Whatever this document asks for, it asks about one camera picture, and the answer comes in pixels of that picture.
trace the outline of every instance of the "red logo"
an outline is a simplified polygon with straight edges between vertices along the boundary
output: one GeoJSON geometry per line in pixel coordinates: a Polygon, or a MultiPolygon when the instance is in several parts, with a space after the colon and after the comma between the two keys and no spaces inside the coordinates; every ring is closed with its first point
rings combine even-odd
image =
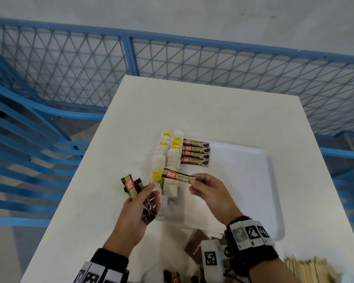
{"type": "Polygon", "coordinates": [[[128,189],[129,191],[134,188],[134,185],[132,184],[132,181],[131,181],[131,180],[128,180],[128,181],[126,182],[126,187],[127,187],[127,189],[128,189]]]}
{"type": "Polygon", "coordinates": [[[177,173],[172,172],[172,171],[168,171],[166,173],[166,176],[169,177],[169,178],[175,178],[175,177],[177,177],[177,173]]]}

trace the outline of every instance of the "person's arm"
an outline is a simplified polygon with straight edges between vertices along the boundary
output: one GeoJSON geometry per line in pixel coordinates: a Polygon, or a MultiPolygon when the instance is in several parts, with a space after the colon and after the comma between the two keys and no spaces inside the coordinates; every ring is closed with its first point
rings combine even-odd
{"type": "MultiPolygon", "coordinates": [[[[218,221],[228,226],[232,221],[244,216],[222,181],[209,174],[193,176],[199,180],[190,181],[191,194],[201,197],[218,221]]],[[[257,264],[250,269],[249,278],[252,283],[300,283],[279,258],[257,264]]]]}
{"type": "Polygon", "coordinates": [[[96,277],[107,279],[113,283],[127,282],[128,271],[126,270],[133,248],[143,238],[147,225],[141,219],[143,213],[143,202],[146,197],[151,198],[156,212],[160,209],[159,192],[152,192],[154,184],[144,188],[134,200],[128,198],[118,217],[115,228],[102,248],[99,248],[93,255],[90,262],[85,262],[74,283],[81,283],[87,278],[95,282],[96,277]]]}

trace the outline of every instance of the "yellow tea bag tag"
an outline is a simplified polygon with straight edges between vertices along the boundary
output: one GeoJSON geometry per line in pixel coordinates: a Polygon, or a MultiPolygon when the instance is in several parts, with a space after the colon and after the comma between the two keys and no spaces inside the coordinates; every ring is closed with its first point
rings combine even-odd
{"type": "Polygon", "coordinates": [[[163,171],[153,171],[152,172],[152,181],[161,181],[162,180],[163,171]]]}
{"type": "Polygon", "coordinates": [[[174,145],[181,146],[181,141],[173,141],[172,146],[174,145]]]}

